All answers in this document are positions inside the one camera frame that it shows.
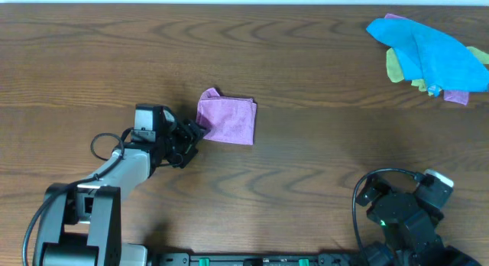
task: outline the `purple cloth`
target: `purple cloth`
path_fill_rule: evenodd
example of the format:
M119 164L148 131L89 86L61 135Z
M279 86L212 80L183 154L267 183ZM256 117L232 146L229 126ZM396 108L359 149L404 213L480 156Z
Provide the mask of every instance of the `purple cloth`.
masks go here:
M458 90L445 90L443 99L449 102L457 102L462 105L468 104L468 92Z
M407 19L407 18L405 18L405 17L401 17L401 16L394 15L394 14L391 14L391 13L387 13L387 14L385 15L385 17L384 17L384 18L399 18L399 19Z
M211 88L200 96L196 121L209 129L204 139L252 145L256 113L253 99L220 96Z

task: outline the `green connector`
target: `green connector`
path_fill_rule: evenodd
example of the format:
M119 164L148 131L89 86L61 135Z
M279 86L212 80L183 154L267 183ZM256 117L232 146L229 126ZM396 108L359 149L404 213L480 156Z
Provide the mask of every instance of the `green connector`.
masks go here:
M309 266L309 259L300 259L299 266Z
M209 266L210 264L211 264L211 261L208 258L200 258L199 259L199 266Z

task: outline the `wooden table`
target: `wooden table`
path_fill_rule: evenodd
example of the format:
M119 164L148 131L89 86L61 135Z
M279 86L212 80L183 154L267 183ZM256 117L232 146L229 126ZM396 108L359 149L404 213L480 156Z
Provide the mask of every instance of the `wooden table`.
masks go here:
M0 264L20 263L50 184L101 164L89 152L94 135L131 126L138 102L194 118L212 86L254 97L255 145L203 141L185 170L157 170L123 205L125 242L355 250L361 175L433 167L455 181L438 233L489 264L489 95L464 107L391 83L387 48L365 31L386 12L489 50L488 8L1 5ZM358 215L364 243L381 239Z

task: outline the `blue towel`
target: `blue towel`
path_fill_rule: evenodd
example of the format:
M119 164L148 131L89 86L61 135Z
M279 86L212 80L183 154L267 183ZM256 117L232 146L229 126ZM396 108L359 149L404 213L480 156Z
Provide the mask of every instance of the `blue towel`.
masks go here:
M459 41L407 19L378 18L367 28L376 40L392 47L406 80L424 79L437 96L440 88L485 92L489 71Z

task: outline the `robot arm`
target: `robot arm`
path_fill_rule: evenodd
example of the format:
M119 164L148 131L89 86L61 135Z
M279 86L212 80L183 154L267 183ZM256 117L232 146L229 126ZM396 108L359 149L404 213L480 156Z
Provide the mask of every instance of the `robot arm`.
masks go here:
M419 174L381 169L362 178L366 183L354 198L354 204L355 199L361 206L371 204L368 218L381 226L386 243L375 242L363 248L358 238L360 254L149 254L144 246L121 242L121 202L157 167L184 168L197 154L196 144L205 131L193 121L178 121L165 106L136 105L134 127L127 132L131 133L131 141L122 143L126 136L124 133L119 139L120 145L107 162L88 176L91 179L84 180L89 182L77 184L67 191L63 191L67 188L65 184L58 183L47 189L44 198L49 200L52 196L53 202L40 220L34 266L480 265L457 249L446 248L435 233L436 226L443 219L441 208L453 191L453 182L432 170ZM392 170L412 174L419 182L416 190L404 193L378 175ZM90 224L88 234L64 231L65 225L77 223Z
M197 154L196 144L205 130L190 120L180 122L165 106L139 104L130 133L131 141L124 143L121 160L122 149L116 147L87 177L96 180L59 195L44 211L34 250L35 266L146 266L144 246L121 243L121 201L157 167L184 168ZM108 168L106 175L97 177ZM64 186L51 185L45 199ZM90 224L89 233L64 232L64 225L77 223Z

